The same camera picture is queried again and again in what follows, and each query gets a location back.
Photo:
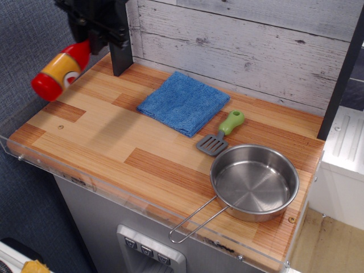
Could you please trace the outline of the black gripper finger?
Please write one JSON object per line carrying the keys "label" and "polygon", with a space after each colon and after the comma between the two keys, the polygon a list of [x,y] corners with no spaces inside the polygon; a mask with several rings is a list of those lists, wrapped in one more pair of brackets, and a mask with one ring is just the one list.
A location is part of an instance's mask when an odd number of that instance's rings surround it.
{"label": "black gripper finger", "polygon": [[69,27],[76,43],[81,43],[88,39],[87,27],[80,25],[71,17],[69,18]]}
{"label": "black gripper finger", "polygon": [[105,31],[101,28],[88,30],[88,39],[92,55],[98,55],[109,44]]}

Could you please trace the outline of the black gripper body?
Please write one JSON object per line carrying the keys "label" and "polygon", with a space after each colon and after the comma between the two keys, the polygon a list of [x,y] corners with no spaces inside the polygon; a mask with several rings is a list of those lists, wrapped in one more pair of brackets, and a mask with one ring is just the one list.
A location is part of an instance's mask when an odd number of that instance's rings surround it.
{"label": "black gripper body", "polygon": [[117,39],[116,1],[55,1],[55,5],[66,12],[88,30],[101,28],[109,43]]}

